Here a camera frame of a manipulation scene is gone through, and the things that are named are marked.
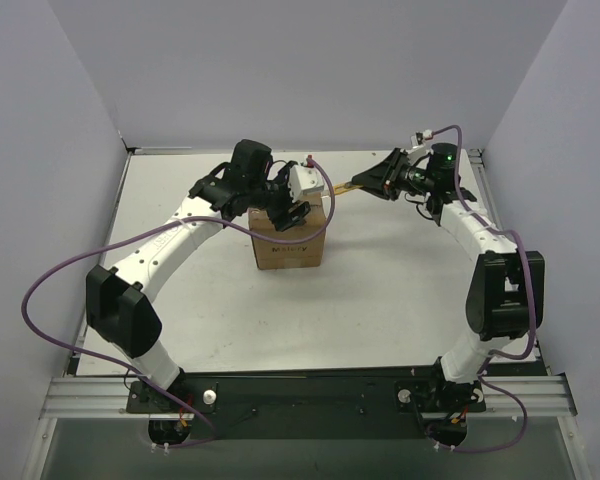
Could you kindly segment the yellow utility knife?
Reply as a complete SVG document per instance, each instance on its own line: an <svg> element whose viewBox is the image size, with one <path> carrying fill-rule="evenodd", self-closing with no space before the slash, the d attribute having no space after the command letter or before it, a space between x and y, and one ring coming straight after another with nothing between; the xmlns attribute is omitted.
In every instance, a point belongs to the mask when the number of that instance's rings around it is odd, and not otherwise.
<svg viewBox="0 0 600 480"><path fill-rule="evenodd" d="M334 187L334 194L336 196L343 195L343 194L346 194L346 193L349 193L351 191L355 191L355 190L358 190L361 188L362 188L361 185L355 185L350 182L341 183Z"/></svg>

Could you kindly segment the brown cardboard express box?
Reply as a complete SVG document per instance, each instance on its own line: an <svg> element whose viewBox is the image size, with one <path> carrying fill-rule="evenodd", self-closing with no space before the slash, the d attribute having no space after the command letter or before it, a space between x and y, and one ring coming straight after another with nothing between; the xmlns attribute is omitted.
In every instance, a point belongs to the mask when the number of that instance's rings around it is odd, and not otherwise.
<svg viewBox="0 0 600 480"><path fill-rule="evenodd" d="M278 232L265 211L248 211L249 230L277 240L299 240L316 233L326 222L322 196L314 193L305 197L311 210L299 226ZM282 245L253 238L252 245L256 265L260 270L319 267L322 263L326 233L311 241L294 245Z"/></svg>

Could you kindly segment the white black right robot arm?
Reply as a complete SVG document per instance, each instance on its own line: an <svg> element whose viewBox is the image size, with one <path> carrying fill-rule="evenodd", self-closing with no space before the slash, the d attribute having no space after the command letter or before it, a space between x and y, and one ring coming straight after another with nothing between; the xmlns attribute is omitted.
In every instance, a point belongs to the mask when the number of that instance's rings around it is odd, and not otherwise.
<svg viewBox="0 0 600 480"><path fill-rule="evenodd" d="M460 157L451 143L396 148L351 179L382 200L414 197L474 263L465 301L468 327L439 361L447 384L473 383L494 357L527 358L543 316L543 256L496 228L477 197L461 186Z"/></svg>

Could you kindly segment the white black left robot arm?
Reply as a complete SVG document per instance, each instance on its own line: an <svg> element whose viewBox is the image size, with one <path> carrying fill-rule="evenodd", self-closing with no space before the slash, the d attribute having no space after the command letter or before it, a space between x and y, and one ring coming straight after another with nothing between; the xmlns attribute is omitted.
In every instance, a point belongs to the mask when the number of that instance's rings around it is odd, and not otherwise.
<svg viewBox="0 0 600 480"><path fill-rule="evenodd" d="M153 382L150 400L163 411L184 402L180 367L160 341L162 323L153 303L167 280L205 241L248 209L264 211L283 232L310 211L305 197L320 190L321 175L309 161L289 161L269 175L272 151L242 140L229 161L195 182L169 219L169 228L152 235L110 268L93 268L86 278L87 323Z"/></svg>

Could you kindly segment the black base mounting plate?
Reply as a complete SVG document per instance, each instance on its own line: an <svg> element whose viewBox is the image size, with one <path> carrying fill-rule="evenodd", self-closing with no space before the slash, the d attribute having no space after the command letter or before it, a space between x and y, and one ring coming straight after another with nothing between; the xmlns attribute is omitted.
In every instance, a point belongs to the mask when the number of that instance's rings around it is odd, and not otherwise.
<svg viewBox="0 0 600 480"><path fill-rule="evenodd" d="M149 417L157 444L219 440L465 438L466 416L486 409L477 382L455 384L437 365L181 373L160 394L130 386L126 410Z"/></svg>

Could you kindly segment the aluminium table edge rail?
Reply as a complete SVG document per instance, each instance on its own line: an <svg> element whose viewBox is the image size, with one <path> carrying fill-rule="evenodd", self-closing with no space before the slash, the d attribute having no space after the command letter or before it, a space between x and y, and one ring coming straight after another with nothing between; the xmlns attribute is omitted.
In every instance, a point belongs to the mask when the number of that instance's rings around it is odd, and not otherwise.
<svg viewBox="0 0 600 480"><path fill-rule="evenodd" d="M466 303L469 326L486 358L528 359L543 320L545 260L528 251L520 235L505 228L487 180L482 151L470 149L468 159L476 176L486 212L478 220L483 244L476 260Z"/></svg>

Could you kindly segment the aluminium front frame rail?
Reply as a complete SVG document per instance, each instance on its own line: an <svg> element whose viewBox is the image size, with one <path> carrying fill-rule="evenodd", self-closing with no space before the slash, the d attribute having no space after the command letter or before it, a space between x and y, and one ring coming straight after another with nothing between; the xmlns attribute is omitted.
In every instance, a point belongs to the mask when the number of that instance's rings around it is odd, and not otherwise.
<svg viewBox="0 0 600 480"><path fill-rule="evenodd" d="M138 415L174 420L190 419L194 412L211 418L231 408L262 413L268 407L316 407L358 414L419 412L431 418L450 412L450 407L436 406L425 394L424 385L415 379L221 376L194 379L187 393L193 409L187 410L140 381L125 385L120 378L61 378L52 381L41 415L57 419ZM568 383L560 376L489 377L453 410L504 417L576 413Z"/></svg>

